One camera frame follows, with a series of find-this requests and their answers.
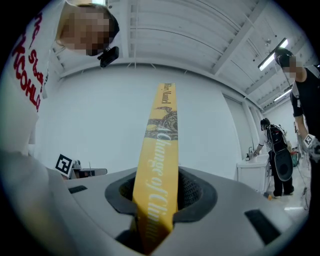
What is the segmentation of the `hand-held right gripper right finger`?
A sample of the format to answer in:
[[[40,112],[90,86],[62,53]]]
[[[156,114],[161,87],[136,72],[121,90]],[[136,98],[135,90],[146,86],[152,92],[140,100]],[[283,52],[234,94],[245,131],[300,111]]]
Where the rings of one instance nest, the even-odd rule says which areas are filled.
[[[297,234],[278,204],[249,186],[180,167],[179,211],[156,256],[275,256]]]

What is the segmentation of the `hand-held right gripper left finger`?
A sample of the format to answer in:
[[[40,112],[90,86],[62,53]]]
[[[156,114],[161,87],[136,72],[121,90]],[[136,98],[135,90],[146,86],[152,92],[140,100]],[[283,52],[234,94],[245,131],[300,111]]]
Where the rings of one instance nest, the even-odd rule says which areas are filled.
[[[133,202],[136,172],[136,168],[130,168],[66,182],[76,206],[107,236],[106,246],[115,250],[115,256],[144,256],[135,230],[138,217],[138,207]]]

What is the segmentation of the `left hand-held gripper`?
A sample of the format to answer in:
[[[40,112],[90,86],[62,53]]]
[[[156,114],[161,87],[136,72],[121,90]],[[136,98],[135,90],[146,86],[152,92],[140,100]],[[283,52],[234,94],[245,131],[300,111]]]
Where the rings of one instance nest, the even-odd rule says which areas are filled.
[[[79,177],[95,177],[107,174],[106,168],[82,168],[79,160],[72,160],[62,154],[59,155],[55,169],[65,180]]]

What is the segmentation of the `yellow book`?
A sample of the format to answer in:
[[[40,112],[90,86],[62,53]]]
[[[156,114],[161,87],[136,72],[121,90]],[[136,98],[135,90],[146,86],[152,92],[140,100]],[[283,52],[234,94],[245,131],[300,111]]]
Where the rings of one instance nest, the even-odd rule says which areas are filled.
[[[151,254],[173,230],[178,210],[178,110],[176,85],[161,83],[139,156],[132,200],[142,252]]]

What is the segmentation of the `white sink cabinet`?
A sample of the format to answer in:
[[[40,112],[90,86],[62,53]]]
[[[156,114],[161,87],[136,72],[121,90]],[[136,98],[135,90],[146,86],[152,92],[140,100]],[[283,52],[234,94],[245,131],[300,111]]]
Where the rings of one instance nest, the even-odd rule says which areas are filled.
[[[238,162],[236,167],[239,182],[262,194],[268,190],[272,177],[268,154],[260,154],[249,161]]]

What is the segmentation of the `long ceiling light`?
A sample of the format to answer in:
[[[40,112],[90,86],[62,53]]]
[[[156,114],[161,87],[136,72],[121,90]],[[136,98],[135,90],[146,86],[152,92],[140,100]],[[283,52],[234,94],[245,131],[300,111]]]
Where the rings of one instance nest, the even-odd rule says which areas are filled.
[[[282,41],[267,55],[267,57],[258,65],[258,69],[263,71],[274,59],[276,48],[286,48],[289,44],[287,38],[283,38]]]
[[[275,99],[274,99],[274,102],[278,102],[278,101],[284,99],[285,97],[289,96],[290,93],[291,93],[290,91],[287,91],[287,92],[283,93],[282,95],[280,95],[280,96],[278,96],[277,98],[275,98]]]

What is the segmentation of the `person's white printed shirt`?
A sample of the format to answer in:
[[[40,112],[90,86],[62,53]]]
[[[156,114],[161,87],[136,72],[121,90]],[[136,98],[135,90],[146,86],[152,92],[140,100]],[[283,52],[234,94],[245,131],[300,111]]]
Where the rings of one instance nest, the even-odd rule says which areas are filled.
[[[49,76],[65,0],[52,0],[26,26],[0,75],[0,151],[26,153]]]

